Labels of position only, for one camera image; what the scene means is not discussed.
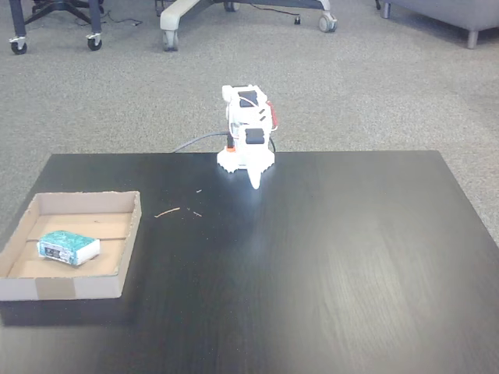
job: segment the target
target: cardboard tray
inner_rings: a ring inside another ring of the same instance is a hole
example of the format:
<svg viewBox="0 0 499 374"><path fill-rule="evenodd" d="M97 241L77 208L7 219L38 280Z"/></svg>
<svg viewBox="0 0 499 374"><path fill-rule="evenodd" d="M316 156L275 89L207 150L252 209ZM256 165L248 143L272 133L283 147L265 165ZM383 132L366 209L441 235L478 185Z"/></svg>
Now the cardboard tray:
<svg viewBox="0 0 499 374"><path fill-rule="evenodd" d="M35 195L0 252L0 301L120 297L140 217L138 192ZM101 254L78 267L39 257L57 230L100 239Z"/></svg>

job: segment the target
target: teal foam block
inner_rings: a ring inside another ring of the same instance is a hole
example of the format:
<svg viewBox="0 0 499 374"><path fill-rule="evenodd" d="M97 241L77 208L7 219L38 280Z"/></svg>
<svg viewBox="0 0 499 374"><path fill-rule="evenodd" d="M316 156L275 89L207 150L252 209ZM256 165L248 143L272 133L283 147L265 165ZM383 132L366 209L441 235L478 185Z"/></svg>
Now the teal foam block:
<svg viewBox="0 0 499 374"><path fill-rule="evenodd" d="M73 266L79 266L101 253L99 239L68 231L49 232L40 239L37 247L40 257L55 259Z"/></svg>

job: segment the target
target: tape strip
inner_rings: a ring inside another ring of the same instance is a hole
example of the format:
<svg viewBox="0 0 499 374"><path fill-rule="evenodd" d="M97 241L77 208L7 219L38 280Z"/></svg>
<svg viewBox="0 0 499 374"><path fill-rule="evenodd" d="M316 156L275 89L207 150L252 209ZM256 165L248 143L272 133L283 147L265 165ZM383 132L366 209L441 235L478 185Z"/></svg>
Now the tape strip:
<svg viewBox="0 0 499 374"><path fill-rule="evenodd" d="M38 300L73 300L76 298L75 285L69 278L37 278Z"/></svg>

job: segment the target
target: wooden stick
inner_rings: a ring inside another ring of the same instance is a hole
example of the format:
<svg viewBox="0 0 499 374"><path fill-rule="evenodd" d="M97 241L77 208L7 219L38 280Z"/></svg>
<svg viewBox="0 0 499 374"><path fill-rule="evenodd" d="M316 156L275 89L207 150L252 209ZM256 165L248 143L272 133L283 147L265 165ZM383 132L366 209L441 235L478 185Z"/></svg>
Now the wooden stick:
<svg viewBox="0 0 499 374"><path fill-rule="evenodd" d="M163 213L159 213L157 216L154 216L155 218L159 218L161 217L163 214L168 214L168 213L171 213L171 212L175 212L176 210L180 210L180 208L173 208L173 209L170 209L170 210L166 210L165 212Z"/></svg>

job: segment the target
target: white robot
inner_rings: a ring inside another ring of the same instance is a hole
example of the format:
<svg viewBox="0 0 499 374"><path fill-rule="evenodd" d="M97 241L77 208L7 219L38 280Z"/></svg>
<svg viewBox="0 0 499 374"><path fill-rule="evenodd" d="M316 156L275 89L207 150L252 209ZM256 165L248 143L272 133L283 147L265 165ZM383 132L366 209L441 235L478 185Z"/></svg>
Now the white robot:
<svg viewBox="0 0 499 374"><path fill-rule="evenodd" d="M217 162L229 173L246 169L251 185L258 189L262 173L274 163L268 149L271 132L278 127L274 109L258 86L223 86L221 92L230 136Z"/></svg>

